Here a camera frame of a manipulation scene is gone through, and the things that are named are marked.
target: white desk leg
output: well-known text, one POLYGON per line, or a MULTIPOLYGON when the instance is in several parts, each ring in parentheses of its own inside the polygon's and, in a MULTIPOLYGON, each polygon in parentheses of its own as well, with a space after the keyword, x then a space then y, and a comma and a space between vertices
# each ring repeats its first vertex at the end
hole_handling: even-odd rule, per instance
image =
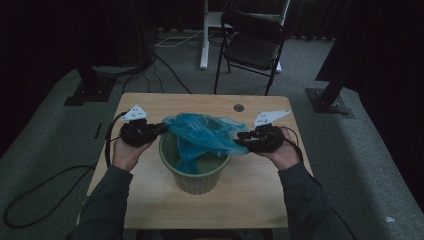
POLYGON ((280 73, 282 71, 280 62, 278 62, 277 69, 275 71, 276 73, 280 73))
POLYGON ((203 47, 202 57, 200 59, 200 69, 205 70, 208 68, 208 54, 209 54, 209 39, 208 39, 208 0, 205 0, 205 14, 203 16, 203 47))

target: black chair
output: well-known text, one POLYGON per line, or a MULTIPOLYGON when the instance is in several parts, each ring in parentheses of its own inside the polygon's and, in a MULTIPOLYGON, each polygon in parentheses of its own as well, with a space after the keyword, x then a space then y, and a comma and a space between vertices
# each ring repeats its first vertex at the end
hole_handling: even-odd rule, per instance
POLYGON ((230 66, 233 66, 268 76, 265 91, 265 95, 268 95, 284 45, 283 26, 270 19, 229 11, 221 16, 221 33, 224 39, 219 52, 214 94, 218 87, 221 61, 224 57, 227 60, 228 72, 231 72, 230 66), (235 33, 233 37, 226 31, 226 25, 233 28, 231 30, 235 33))

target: blue plastic bag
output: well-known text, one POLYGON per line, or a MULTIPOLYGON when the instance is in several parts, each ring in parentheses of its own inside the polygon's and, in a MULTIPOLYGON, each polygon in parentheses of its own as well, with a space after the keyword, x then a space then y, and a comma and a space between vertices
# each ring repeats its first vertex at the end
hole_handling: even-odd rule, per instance
POLYGON ((180 113, 163 120, 168 131, 177 137, 177 145, 183 164, 181 172, 197 174, 196 159, 207 152, 216 156, 242 156, 249 150, 233 141, 237 132, 250 129, 243 123, 227 117, 211 117, 204 114, 180 113))

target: wooden table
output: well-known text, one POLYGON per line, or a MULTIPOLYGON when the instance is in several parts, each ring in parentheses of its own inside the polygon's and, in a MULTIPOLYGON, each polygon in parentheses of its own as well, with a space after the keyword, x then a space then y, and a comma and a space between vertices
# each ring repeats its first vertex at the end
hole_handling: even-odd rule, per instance
MULTIPOLYGON (((285 97, 187 95, 126 93, 122 96, 116 115, 135 104, 149 114, 149 123, 181 112, 230 117, 252 126, 259 112, 291 109, 285 97), (244 111, 234 110, 235 104, 244 111)), ((122 121, 117 121, 112 138, 118 135, 122 121)), ((311 171, 293 114, 273 125, 285 125, 299 136, 305 165, 311 171)), ((87 195, 106 171, 104 154, 100 156, 87 195)), ((159 156, 159 139, 143 153, 131 171, 125 228, 129 229, 235 229, 287 227, 283 188, 275 166, 266 158, 253 153, 233 157, 224 168, 217 186, 203 195, 191 195, 180 190, 171 172, 159 156)))

